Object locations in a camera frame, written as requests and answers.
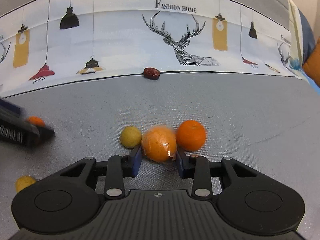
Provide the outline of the small orange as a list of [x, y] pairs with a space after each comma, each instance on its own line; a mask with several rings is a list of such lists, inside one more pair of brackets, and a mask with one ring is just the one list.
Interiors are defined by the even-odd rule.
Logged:
[[30, 116], [30, 117], [26, 118], [26, 121], [35, 125], [35, 126], [44, 127], [46, 125], [45, 122], [38, 116]]
[[201, 123], [187, 120], [176, 130], [178, 146], [189, 152], [198, 151], [206, 142], [206, 130]]

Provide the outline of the orange cluster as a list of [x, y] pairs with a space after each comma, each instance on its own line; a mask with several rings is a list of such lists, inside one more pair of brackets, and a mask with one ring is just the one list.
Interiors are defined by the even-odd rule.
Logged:
[[165, 125], [153, 126], [142, 135], [141, 147], [143, 154], [157, 163], [174, 159], [177, 151], [175, 132]]

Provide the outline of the small yellow-green fruit right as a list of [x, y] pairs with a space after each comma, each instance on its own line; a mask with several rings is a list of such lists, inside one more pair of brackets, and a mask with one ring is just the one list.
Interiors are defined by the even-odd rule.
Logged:
[[120, 134], [120, 143], [125, 147], [132, 149], [139, 145], [142, 139], [142, 134], [135, 126], [125, 127]]

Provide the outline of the small yellow-green fruit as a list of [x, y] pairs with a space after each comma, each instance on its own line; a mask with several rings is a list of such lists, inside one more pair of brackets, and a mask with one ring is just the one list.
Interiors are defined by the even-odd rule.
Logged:
[[31, 176], [21, 176], [15, 182], [16, 192], [19, 193], [20, 191], [22, 191], [26, 187], [33, 185], [36, 182], [37, 182], [37, 180]]
[[135, 126], [125, 127], [120, 134], [120, 143], [125, 147], [132, 149], [139, 145], [142, 139], [142, 134]]

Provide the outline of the small yellow-green fruit lower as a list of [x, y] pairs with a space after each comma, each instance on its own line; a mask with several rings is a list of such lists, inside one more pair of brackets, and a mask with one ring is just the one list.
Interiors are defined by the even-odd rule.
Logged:
[[20, 191], [22, 191], [26, 187], [33, 185], [36, 182], [37, 182], [37, 180], [31, 176], [21, 176], [15, 182], [16, 192], [19, 193]]

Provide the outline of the dark red date far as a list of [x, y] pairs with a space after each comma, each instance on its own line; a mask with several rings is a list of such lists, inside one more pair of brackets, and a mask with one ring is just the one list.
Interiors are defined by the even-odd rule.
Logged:
[[158, 80], [161, 72], [156, 68], [147, 67], [143, 70], [143, 76], [150, 80]]

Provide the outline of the grey printed sofa cover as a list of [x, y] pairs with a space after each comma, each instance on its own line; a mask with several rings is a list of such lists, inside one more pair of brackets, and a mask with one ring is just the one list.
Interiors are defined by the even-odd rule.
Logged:
[[18, 230], [18, 177], [124, 154], [126, 126], [189, 119], [207, 131], [200, 155], [298, 191], [298, 231], [319, 239], [319, 88], [282, 63], [295, 49], [291, 10], [288, 0], [1, 0], [1, 96], [55, 129], [33, 150], [1, 144], [1, 239]]

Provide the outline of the orange cushion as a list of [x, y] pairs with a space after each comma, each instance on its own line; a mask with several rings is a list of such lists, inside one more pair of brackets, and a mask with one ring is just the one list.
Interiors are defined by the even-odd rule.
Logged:
[[317, 40], [313, 52], [310, 54], [307, 61], [303, 64], [303, 70], [315, 84], [320, 86], [320, 37]]

